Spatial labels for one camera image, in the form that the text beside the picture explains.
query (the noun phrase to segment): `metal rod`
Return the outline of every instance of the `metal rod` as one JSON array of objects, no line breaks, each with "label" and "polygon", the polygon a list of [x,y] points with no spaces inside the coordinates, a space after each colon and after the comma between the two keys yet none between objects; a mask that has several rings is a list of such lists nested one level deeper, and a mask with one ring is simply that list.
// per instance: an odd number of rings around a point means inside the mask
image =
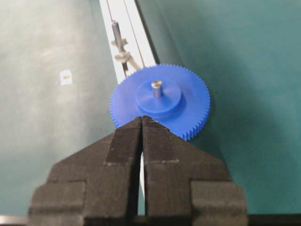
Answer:
[{"label": "metal rod", "polygon": [[122,43],[122,38],[121,38],[121,33],[120,33],[118,22],[114,21],[112,23],[112,29],[113,29],[113,33],[114,33],[115,43],[116,43],[116,46],[118,47],[118,51],[124,52],[125,50],[123,48],[123,43]]},{"label": "metal rod", "polygon": [[163,89],[162,89],[162,81],[155,80],[151,83],[152,93],[155,98],[160,98],[163,96]]}]

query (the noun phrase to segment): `green table surface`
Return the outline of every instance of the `green table surface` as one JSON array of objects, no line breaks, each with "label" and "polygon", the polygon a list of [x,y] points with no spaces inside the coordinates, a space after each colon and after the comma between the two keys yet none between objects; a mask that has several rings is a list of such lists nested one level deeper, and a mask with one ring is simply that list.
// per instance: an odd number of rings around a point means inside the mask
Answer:
[{"label": "green table surface", "polygon": [[0,29],[0,215],[26,214],[54,163],[114,131],[117,79],[99,0],[1,0]]},{"label": "green table surface", "polygon": [[159,62],[209,87],[191,143],[224,160],[250,214],[301,213],[301,1],[138,2]]}]

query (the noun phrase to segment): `metal shaft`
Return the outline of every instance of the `metal shaft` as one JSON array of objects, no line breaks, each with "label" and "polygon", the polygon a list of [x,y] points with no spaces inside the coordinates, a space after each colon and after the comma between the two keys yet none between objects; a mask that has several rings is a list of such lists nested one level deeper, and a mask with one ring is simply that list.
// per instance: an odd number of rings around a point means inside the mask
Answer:
[{"label": "metal shaft", "polygon": [[116,46],[118,47],[118,51],[124,52],[125,50],[123,48],[123,43],[122,43],[122,38],[121,38],[121,33],[120,33],[118,22],[115,21],[112,23],[112,29],[113,29],[113,33],[114,33],[115,43],[116,43]]},{"label": "metal shaft", "polygon": [[160,98],[163,96],[162,84],[163,83],[160,80],[155,80],[151,83],[152,93],[155,98]]}]

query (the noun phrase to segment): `blue gear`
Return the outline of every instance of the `blue gear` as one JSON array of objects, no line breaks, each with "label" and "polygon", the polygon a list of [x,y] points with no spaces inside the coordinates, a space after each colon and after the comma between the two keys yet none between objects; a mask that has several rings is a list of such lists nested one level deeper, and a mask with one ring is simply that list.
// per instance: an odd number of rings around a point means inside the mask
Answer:
[{"label": "blue gear", "polygon": [[[152,94],[154,80],[163,82],[161,98]],[[110,100],[116,128],[137,116],[148,115],[184,140],[200,132],[209,109],[209,91],[203,80],[177,65],[157,65],[134,72],[114,89]]]}]

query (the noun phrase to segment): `white sticker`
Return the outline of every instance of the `white sticker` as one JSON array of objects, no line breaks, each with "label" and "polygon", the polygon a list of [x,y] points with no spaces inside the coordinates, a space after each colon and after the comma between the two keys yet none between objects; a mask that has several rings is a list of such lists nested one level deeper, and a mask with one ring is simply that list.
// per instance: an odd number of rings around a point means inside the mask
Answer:
[{"label": "white sticker", "polygon": [[72,74],[70,70],[64,70],[60,72],[61,86],[72,84]]}]

